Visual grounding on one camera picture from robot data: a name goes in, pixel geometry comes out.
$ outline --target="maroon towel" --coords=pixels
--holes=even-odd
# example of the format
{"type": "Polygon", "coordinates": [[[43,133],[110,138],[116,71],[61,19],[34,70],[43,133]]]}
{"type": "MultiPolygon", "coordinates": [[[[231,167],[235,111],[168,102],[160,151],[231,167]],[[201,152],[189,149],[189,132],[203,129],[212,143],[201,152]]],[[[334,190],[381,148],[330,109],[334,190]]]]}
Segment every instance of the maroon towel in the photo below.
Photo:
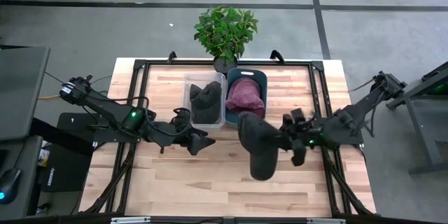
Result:
{"type": "Polygon", "coordinates": [[[231,112],[250,111],[261,118],[265,113],[260,86],[251,78],[239,78],[232,84],[225,106],[231,112]]]}

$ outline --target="plant pot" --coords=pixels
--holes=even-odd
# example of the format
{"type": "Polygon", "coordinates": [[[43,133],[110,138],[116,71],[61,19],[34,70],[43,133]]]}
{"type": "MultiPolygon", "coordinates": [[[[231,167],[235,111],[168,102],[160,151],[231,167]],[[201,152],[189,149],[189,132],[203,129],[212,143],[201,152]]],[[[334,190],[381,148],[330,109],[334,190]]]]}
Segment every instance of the plant pot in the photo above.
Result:
{"type": "Polygon", "coordinates": [[[215,57],[213,59],[213,67],[218,73],[222,73],[227,77],[227,73],[238,66],[237,58],[230,60],[226,57],[215,57]]]}

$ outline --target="gray floor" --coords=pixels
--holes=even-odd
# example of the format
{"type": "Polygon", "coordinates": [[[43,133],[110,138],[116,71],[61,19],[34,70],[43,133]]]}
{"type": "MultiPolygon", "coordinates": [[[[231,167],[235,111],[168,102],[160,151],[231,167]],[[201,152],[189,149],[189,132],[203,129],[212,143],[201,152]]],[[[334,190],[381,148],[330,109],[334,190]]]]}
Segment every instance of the gray floor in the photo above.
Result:
{"type": "MultiPolygon", "coordinates": [[[[312,0],[67,0],[166,3],[311,4],[312,0]]],[[[322,4],[446,6],[448,0],[321,0],[322,4]]],[[[193,25],[203,9],[58,8],[0,6],[2,44],[49,46],[47,71],[66,80],[72,76],[110,75],[117,57],[209,57],[193,41],[193,25]]],[[[322,59],[312,10],[255,10],[259,35],[245,57],[266,58],[272,49],[285,58],[322,59]]],[[[448,12],[324,11],[332,59],[343,61],[349,88],[378,71],[413,83],[447,61],[448,12]]],[[[41,95],[55,95],[60,84],[45,77],[41,95]]],[[[95,84],[109,88],[109,80],[95,84]]],[[[352,101],[367,88],[351,93],[352,101]]],[[[61,112],[82,110],[63,101],[40,101],[39,118],[56,124],[61,112]]],[[[425,221],[448,220],[448,173],[409,176],[409,168],[426,163],[409,116],[403,108],[375,118],[373,139],[365,135],[370,183],[379,214],[425,221]]],[[[65,211],[76,195],[66,198],[65,211]]]]}

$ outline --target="blue bin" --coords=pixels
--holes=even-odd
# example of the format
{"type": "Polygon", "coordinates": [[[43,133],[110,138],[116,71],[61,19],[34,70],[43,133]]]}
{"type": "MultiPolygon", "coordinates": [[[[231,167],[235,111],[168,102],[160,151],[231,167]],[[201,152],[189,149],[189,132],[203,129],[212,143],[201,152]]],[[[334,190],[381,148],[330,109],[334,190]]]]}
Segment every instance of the blue bin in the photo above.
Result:
{"type": "MultiPolygon", "coordinates": [[[[232,87],[233,83],[239,78],[251,78],[260,86],[261,99],[265,104],[265,113],[263,114],[263,119],[266,117],[266,106],[267,106],[267,76],[265,73],[259,70],[252,69],[240,69],[235,68],[229,71],[227,74],[227,94],[225,95],[225,99],[227,100],[230,93],[230,87],[232,87]]],[[[225,121],[226,123],[233,127],[237,128],[238,126],[238,113],[230,112],[227,107],[225,108],[225,121]]]]}

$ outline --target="wooden tabletop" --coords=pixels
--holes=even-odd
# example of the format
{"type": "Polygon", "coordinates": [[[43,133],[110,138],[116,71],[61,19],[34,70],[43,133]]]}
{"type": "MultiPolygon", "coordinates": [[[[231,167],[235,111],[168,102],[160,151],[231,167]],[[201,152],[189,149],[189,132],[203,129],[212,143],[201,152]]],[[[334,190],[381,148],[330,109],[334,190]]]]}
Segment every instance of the wooden tabletop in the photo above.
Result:
{"type": "MultiPolygon", "coordinates": [[[[125,98],[135,58],[118,58],[113,71],[110,98],[125,98]]],[[[324,60],[332,109],[350,104],[342,63],[324,60]]],[[[301,66],[249,67],[264,71],[268,78],[266,120],[279,127],[281,117],[296,108],[306,116],[313,111],[307,68],[301,66]]],[[[173,109],[181,106],[183,76],[191,72],[214,72],[212,66],[151,66],[146,95],[156,120],[170,121],[173,109]]],[[[318,92],[323,101],[319,78],[318,92]]],[[[224,127],[210,137],[216,143],[191,156],[185,148],[170,146],[160,154],[155,143],[137,146],[127,201],[127,215],[145,216],[330,216],[326,180],[319,148],[307,153],[300,167],[291,164],[291,152],[279,151],[275,175],[255,181],[249,172],[249,154],[233,129],[224,127]]],[[[85,183],[80,210],[100,196],[111,180],[116,143],[94,152],[85,183]]],[[[362,203],[375,212],[368,173],[362,155],[351,146],[341,147],[347,183],[362,203]]],[[[339,186],[334,182],[338,206],[339,186]]],[[[119,203],[121,184],[115,196],[119,203]]]]}

